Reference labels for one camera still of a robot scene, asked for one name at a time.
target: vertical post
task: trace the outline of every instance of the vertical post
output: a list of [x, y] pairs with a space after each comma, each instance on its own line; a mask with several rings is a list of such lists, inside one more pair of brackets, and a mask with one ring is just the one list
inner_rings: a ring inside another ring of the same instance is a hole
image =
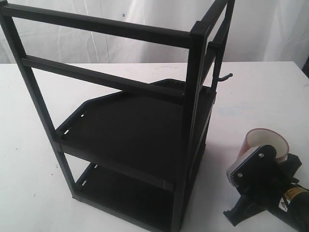
[[[235, 0], [229, 0], [228, 1], [227, 6], [226, 6], [224, 20], [231, 22], [234, 4], [235, 4]], [[217, 86], [218, 86], [219, 75], [220, 75], [220, 70], [221, 70], [221, 66], [222, 66], [223, 55], [224, 55], [224, 51], [225, 51], [225, 47], [226, 47], [226, 41], [227, 41], [229, 29], [230, 29], [230, 26], [228, 27], [228, 29], [225, 33], [222, 44], [220, 44], [217, 47], [217, 53], [216, 53], [216, 59], [215, 59], [215, 62], [214, 62], [213, 74], [212, 74], [212, 83], [211, 83], [211, 89], [213, 91], [216, 91]]]
[[198, 21], [195, 23], [190, 32], [191, 44], [189, 49], [185, 95], [183, 100], [183, 153], [177, 158], [176, 185], [171, 225], [172, 232], [179, 231], [182, 219], [184, 191], [188, 171], [187, 160], [192, 154], [191, 144], [201, 82], [202, 64], [204, 62], [206, 48], [204, 28], [205, 25]]
[[22, 64], [21, 58], [26, 58], [26, 52], [18, 35], [17, 29], [15, 27], [12, 17], [4, 16], [2, 14], [1, 7], [7, 4], [7, 0], [0, 0], [0, 23], [3, 29], [4, 35], [9, 43], [12, 54], [16, 60], [18, 68], [22, 74], [24, 82], [27, 86], [27, 89], [30, 93], [34, 106], [39, 114], [40, 120], [43, 124], [43, 127], [46, 131], [49, 142], [53, 148], [53, 151], [56, 155], [59, 166], [64, 174], [64, 177], [68, 183], [69, 189], [73, 196], [75, 196], [75, 182], [70, 171], [67, 159], [64, 153], [61, 150], [61, 147], [58, 143], [55, 142], [57, 138], [55, 127], [52, 123], [50, 115], [48, 113], [47, 107], [43, 100], [42, 94], [40, 92], [38, 83], [34, 77], [33, 71], [29, 67], [25, 67]]

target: white tabletop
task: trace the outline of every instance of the white tabletop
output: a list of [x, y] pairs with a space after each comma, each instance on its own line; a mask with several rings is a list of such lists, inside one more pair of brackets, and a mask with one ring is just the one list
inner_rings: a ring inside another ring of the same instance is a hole
[[[122, 77], [153, 82], [185, 79], [184, 63], [80, 64]], [[226, 177], [247, 131], [282, 134], [303, 162], [296, 177], [309, 187], [309, 79], [293, 62], [224, 63], [213, 107], [206, 153], [197, 176], [184, 232], [294, 231], [269, 212], [233, 227], [222, 212], [239, 198]], [[35, 70], [57, 127], [83, 101], [116, 90]], [[209, 75], [205, 85], [209, 85]], [[26, 86], [15, 64], [0, 64], [0, 231], [142, 232], [135, 225], [71, 198]], [[67, 156], [74, 178], [86, 167]]]

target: storage rack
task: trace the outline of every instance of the storage rack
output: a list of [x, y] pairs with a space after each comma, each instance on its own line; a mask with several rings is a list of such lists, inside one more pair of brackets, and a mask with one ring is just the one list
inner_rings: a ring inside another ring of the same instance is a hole
[[[235, 0], [216, 0], [190, 32], [0, 0], [0, 23], [72, 197], [150, 231], [180, 230], [205, 150]], [[221, 13], [225, 17], [208, 42]], [[29, 56], [13, 18], [189, 49], [186, 81], [146, 84]], [[211, 87], [203, 86], [215, 61]], [[55, 129], [32, 68], [122, 90], [88, 100]], [[90, 162], [74, 181], [64, 153]]]

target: yellow label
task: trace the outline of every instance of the yellow label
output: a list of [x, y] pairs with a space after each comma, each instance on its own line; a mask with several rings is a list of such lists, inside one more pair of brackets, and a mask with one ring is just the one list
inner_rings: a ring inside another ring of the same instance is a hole
[[307, 192], [307, 190], [300, 187], [295, 187], [287, 190], [284, 196], [287, 200], [291, 201], [294, 197], [296, 197], [299, 193], [302, 192]]

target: white backdrop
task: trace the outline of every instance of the white backdrop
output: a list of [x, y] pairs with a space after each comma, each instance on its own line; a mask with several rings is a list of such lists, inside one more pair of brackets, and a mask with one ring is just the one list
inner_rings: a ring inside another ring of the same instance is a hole
[[[189, 31], [213, 0], [8, 0]], [[224, 61], [294, 61], [309, 54], [309, 0], [236, 0]], [[187, 50], [15, 19], [26, 52], [66, 63], [187, 62]], [[0, 63], [13, 63], [0, 30]]]

